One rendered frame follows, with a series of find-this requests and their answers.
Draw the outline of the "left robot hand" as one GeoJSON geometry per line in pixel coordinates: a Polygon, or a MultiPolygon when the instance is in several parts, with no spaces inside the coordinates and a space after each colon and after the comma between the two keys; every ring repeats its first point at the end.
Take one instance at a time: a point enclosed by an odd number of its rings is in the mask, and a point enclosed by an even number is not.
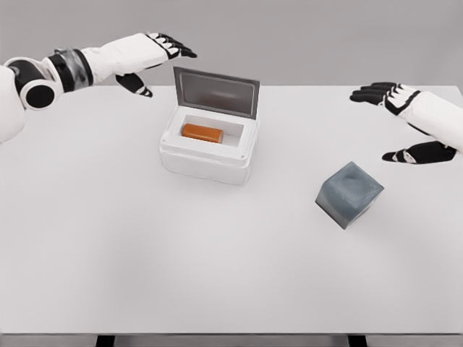
{"type": "Polygon", "coordinates": [[[134,34],[116,40],[116,82],[133,94],[152,98],[153,93],[137,75],[177,57],[197,58],[183,43],[163,33],[134,34]]]}

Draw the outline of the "white cooler box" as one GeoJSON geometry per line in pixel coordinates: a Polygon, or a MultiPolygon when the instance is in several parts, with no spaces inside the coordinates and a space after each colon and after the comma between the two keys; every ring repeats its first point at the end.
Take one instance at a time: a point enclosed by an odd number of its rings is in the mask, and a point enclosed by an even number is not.
{"type": "Polygon", "coordinates": [[[246,184],[259,126],[259,119],[178,107],[161,136],[161,160],[164,167],[174,173],[233,185],[246,184]],[[224,133],[222,142],[184,137],[185,124],[220,129],[224,133]]]}

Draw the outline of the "grey cooler box lid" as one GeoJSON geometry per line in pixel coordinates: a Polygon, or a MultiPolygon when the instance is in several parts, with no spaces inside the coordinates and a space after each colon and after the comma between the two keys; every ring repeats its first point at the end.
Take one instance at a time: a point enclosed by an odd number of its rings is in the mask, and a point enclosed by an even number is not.
{"type": "Polygon", "coordinates": [[[257,119],[259,81],[184,67],[173,70],[180,106],[257,119]]]}

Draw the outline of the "grey cube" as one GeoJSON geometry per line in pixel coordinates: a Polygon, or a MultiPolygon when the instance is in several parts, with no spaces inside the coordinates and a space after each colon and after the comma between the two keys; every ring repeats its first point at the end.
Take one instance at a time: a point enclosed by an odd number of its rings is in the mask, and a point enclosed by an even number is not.
{"type": "Polygon", "coordinates": [[[323,182],[315,204],[345,230],[383,190],[383,185],[351,161],[323,182]]]}

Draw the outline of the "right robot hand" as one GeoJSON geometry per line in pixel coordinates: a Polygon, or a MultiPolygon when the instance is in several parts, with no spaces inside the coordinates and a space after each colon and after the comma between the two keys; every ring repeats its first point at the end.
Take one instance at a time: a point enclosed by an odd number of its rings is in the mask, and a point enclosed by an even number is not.
{"type": "Polygon", "coordinates": [[[433,136],[433,105],[437,95],[421,91],[398,82],[374,82],[362,86],[349,96],[356,103],[369,103],[386,109],[389,113],[403,119],[413,129],[432,137],[423,142],[401,150],[385,153],[382,160],[392,163],[422,165],[448,162],[459,152],[433,136]]]}

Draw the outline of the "orange block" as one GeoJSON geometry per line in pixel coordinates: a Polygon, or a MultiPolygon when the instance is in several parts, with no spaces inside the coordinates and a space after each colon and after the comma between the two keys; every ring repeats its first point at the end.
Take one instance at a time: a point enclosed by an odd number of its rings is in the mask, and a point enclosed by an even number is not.
{"type": "Polygon", "coordinates": [[[217,128],[187,123],[183,126],[181,135],[194,140],[222,143],[224,132],[217,128]]]}

